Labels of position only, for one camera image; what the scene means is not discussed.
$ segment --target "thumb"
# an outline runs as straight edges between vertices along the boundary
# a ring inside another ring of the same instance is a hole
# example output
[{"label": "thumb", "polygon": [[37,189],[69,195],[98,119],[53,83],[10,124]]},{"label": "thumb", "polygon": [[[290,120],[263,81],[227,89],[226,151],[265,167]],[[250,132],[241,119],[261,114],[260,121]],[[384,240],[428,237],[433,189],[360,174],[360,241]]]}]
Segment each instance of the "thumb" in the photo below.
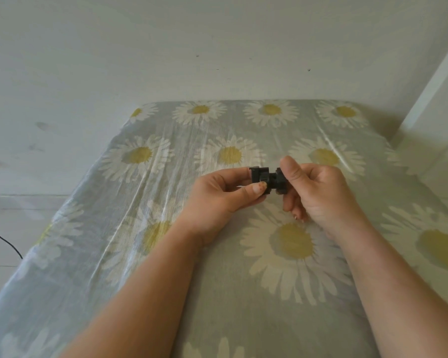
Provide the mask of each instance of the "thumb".
[{"label": "thumb", "polygon": [[267,183],[257,182],[250,185],[241,187],[237,191],[229,193],[229,199],[231,201],[231,208],[233,211],[237,211],[242,207],[251,204],[259,197],[262,196],[267,188]]},{"label": "thumb", "polygon": [[297,193],[302,196],[305,189],[311,184],[309,176],[302,171],[300,165],[291,156],[285,156],[280,160],[280,169],[287,178],[287,181],[289,181]]}]

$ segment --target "fingernail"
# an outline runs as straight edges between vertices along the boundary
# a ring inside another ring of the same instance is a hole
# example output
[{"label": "fingernail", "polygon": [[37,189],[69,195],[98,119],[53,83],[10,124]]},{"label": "fingernail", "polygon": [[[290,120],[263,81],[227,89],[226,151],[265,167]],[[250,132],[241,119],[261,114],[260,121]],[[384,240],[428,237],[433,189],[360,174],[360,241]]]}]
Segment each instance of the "fingernail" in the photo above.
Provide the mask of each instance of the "fingernail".
[{"label": "fingernail", "polygon": [[267,187],[267,183],[265,182],[259,182],[259,183],[255,183],[252,186],[252,190],[254,190],[255,193],[259,193],[259,192],[263,192]]}]

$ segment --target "gray fabric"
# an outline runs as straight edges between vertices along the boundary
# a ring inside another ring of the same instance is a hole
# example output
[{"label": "gray fabric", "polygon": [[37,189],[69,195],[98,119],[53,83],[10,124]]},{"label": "gray fabric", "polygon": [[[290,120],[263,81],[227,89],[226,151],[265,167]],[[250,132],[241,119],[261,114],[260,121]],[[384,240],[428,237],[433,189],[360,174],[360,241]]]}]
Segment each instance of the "gray fabric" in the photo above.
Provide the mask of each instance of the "gray fabric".
[{"label": "gray fabric", "polygon": [[[335,101],[147,104],[0,293],[0,357],[55,357],[173,222],[197,176],[281,156],[342,169],[370,220],[448,301],[448,210],[360,111]],[[377,357],[341,251],[279,196],[197,263],[174,357]]]}]

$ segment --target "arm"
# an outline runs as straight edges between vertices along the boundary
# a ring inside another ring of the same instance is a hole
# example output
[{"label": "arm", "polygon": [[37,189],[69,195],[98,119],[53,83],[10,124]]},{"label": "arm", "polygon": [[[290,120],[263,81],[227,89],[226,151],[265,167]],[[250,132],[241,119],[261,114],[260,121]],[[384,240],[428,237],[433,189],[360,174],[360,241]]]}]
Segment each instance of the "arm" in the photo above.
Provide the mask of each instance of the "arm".
[{"label": "arm", "polygon": [[201,247],[235,211],[262,202],[265,189],[250,184],[248,168],[200,177],[166,235],[60,357],[168,357]]},{"label": "arm", "polygon": [[290,157],[280,167],[294,187],[284,210],[310,216],[340,245],[380,354],[448,358],[448,305],[373,228],[341,171]]}]

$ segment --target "black plastic clip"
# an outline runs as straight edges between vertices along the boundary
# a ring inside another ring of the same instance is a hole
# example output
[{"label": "black plastic clip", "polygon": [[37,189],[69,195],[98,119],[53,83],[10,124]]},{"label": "black plastic clip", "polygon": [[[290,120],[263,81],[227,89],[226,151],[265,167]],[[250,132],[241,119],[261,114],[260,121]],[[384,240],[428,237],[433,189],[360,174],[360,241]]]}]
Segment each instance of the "black plastic clip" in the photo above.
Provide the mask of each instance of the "black plastic clip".
[{"label": "black plastic clip", "polygon": [[277,168],[275,173],[269,173],[269,167],[255,166],[249,167],[249,169],[251,170],[252,183],[261,181],[267,183],[264,195],[268,195],[270,190],[274,188],[281,195],[287,194],[287,178],[285,178],[280,168]]}]

